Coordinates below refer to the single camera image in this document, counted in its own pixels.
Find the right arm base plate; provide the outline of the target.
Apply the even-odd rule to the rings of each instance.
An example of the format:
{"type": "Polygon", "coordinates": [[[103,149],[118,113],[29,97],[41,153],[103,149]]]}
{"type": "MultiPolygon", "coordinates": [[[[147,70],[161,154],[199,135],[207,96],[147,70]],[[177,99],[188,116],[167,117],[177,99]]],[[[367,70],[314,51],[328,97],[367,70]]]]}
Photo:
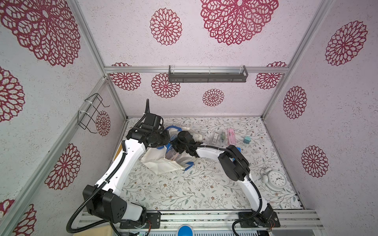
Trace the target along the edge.
{"type": "Polygon", "coordinates": [[[278,228],[281,226],[276,212],[258,214],[252,219],[240,222],[242,228],[278,228]]]}

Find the white canvas bag blue handles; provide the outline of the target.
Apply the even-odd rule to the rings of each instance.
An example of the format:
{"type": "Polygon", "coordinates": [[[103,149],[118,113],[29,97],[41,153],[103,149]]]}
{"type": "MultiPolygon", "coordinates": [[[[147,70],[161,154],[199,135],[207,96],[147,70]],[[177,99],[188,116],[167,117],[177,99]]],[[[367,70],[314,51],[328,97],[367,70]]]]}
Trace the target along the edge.
{"type": "Polygon", "coordinates": [[[160,175],[174,171],[186,171],[194,165],[196,159],[186,151],[178,153],[172,144],[168,144],[158,148],[147,148],[140,161],[150,171],[160,175]]]}

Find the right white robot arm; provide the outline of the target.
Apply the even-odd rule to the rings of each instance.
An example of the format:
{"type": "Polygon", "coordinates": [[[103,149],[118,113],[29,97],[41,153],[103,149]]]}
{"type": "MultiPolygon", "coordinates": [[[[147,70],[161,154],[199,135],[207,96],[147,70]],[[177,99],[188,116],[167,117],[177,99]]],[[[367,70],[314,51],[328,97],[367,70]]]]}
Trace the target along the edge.
{"type": "Polygon", "coordinates": [[[242,188],[254,211],[253,217],[268,220],[272,215],[272,208],[262,197],[259,189],[253,181],[249,162],[236,146],[230,145],[219,148],[202,142],[194,141],[188,131],[179,132],[178,136],[170,141],[174,150],[178,153],[184,151],[197,158],[208,158],[218,161],[225,174],[242,188]]]}

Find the pink clear stationery case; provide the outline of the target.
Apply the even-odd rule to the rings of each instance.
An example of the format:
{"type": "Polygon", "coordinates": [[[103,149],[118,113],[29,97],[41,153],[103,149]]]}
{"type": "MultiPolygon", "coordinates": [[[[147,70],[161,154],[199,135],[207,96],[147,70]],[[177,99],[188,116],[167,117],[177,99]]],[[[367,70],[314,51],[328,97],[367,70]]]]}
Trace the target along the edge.
{"type": "Polygon", "coordinates": [[[227,141],[229,145],[236,145],[236,136],[233,128],[227,129],[227,141]]]}

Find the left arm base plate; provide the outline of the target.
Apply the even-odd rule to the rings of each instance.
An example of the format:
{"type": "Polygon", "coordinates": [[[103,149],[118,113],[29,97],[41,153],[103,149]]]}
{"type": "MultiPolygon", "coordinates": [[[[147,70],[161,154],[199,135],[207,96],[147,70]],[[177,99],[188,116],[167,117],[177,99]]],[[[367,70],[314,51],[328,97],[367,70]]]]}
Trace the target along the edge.
{"type": "Polygon", "coordinates": [[[142,214],[142,221],[124,220],[120,223],[120,229],[139,230],[139,229],[159,229],[161,223],[161,212],[148,211],[142,214]]]}

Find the clear pen case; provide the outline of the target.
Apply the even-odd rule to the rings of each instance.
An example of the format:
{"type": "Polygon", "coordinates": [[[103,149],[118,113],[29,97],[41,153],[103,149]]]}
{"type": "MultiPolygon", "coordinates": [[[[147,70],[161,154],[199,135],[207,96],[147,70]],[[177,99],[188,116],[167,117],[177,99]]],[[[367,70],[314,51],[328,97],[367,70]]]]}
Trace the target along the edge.
{"type": "Polygon", "coordinates": [[[215,131],[213,133],[213,138],[211,140],[211,144],[214,145],[214,146],[219,146],[220,145],[220,139],[221,139],[220,133],[218,131],[215,131]]]}

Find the clear green compass set case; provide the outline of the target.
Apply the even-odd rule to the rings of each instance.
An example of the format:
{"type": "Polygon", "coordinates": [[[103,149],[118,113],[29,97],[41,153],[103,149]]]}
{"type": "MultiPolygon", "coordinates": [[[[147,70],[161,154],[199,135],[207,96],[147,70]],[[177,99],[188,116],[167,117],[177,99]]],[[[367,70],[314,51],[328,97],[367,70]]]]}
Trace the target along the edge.
{"type": "Polygon", "coordinates": [[[225,143],[227,141],[227,132],[226,131],[222,131],[220,134],[221,134],[220,135],[220,141],[222,143],[225,143]]]}

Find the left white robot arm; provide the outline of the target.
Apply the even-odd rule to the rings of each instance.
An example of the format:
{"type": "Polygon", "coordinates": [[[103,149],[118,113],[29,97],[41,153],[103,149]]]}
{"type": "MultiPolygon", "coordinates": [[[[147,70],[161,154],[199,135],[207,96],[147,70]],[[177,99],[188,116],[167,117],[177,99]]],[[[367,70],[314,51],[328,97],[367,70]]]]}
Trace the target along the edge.
{"type": "Polygon", "coordinates": [[[163,118],[145,112],[142,118],[132,127],[126,139],[121,142],[121,152],[110,168],[96,182],[83,190],[84,203],[68,220],[66,231],[70,234],[79,233],[103,223],[111,227],[123,221],[132,221],[136,227],[142,227],[147,222],[146,208],[128,203],[121,198],[121,192],[126,178],[136,161],[147,148],[163,147],[170,141],[169,133],[163,126],[163,118]],[[83,209],[100,220],[80,228],[73,228],[76,217],[83,209]]]}

